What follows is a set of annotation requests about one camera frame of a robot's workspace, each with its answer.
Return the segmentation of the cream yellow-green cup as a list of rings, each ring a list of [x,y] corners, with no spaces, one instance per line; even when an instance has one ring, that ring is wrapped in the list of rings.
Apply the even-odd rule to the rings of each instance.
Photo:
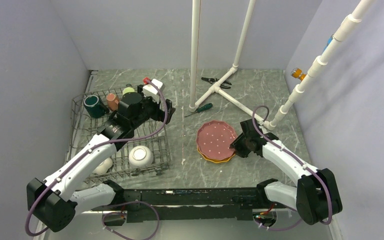
[[[126,94],[129,94],[129,93],[134,93],[136,90],[133,88],[133,87],[126,87],[122,90],[122,95],[126,95]]]

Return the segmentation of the pink mug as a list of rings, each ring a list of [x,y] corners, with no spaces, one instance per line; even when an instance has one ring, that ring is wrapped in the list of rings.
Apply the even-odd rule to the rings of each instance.
[[[117,111],[118,110],[118,108],[119,108],[119,101],[120,101],[120,99],[114,93],[109,93],[106,96],[106,102],[107,102],[108,108],[111,111]]]

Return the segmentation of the pink dotted plate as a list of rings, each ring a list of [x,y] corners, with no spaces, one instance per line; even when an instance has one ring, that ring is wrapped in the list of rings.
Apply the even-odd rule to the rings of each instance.
[[[230,144],[238,135],[225,121],[212,120],[204,123],[197,131],[197,148],[208,158],[223,160],[235,154]]]

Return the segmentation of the yellow plate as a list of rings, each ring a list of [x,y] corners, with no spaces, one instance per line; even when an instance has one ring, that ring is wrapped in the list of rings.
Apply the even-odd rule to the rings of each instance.
[[[209,161],[209,162],[212,162],[214,164],[221,164],[221,163],[227,163],[229,162],[236,154],[234,153],[232,156],[230,157],[227,157],[227,158],[224,158],[222,160],[216,160],[216,159],[212,159],[212,158],[208,158],[207,156],[205,156],[200,150],[199,148],[197,148],[197,151],[199,152],[199,154],[203,157],[203,159],[205,159],[206,161]]]

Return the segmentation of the white plain bowl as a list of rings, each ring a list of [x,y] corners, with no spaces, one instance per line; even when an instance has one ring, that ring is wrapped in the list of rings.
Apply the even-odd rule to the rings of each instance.
[[[131,168],[149,166],[153,161],[153,152],[144,145],[135,146],[128,154],[128,162]]]

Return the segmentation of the dark green mug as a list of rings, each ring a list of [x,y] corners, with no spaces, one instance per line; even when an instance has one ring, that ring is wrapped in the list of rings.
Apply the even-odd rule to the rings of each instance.
[[[88,95],[83,100],[83,106],[89,116],[94,119],[101,118],[110,112],[109,108],[103,103],[102,99],[98,95],[94,94]]]

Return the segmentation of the patterned floral bowl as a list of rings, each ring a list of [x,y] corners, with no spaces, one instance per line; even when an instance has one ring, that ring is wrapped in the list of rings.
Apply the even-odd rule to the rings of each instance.
[[[92,173],[95,175],[101,175],[108,172],[108,170],[113,166],[113,160],[108,157],[103,162],[101,162]]]

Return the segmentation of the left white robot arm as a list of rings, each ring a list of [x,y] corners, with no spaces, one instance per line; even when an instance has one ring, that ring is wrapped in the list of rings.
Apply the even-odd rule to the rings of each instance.
[[[172,101],[161,93],[158,99],[138,92],[123,96],[118,109],[68,163],[44,180],[33,178],[27,184],[26,234],[36,237],[47,230],[59,232],[77,214],[95,207],[106,205],[111,210],[119,209],[124,203],[124,190],[111,180],[86,190],[76,189],[104,160],[127,142],[137,141],[138,127],[148,120],[161,122],[161,126],[148,135],[152,137],[171,121],[175,111]]]

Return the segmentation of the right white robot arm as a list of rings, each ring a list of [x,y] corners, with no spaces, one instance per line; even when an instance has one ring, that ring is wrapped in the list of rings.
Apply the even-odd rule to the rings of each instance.
[[[242,133],[231,146],[241,158],[250,153],[275,164],[293,182],[293,186],[271,178],[256,185],[256,203],[267,208],[273,203],[297,211],[308,225],[330,220],[343,210],[334,173],[318,169],[295,155],[271,132],[262,133],[253,119],[240,122]]]

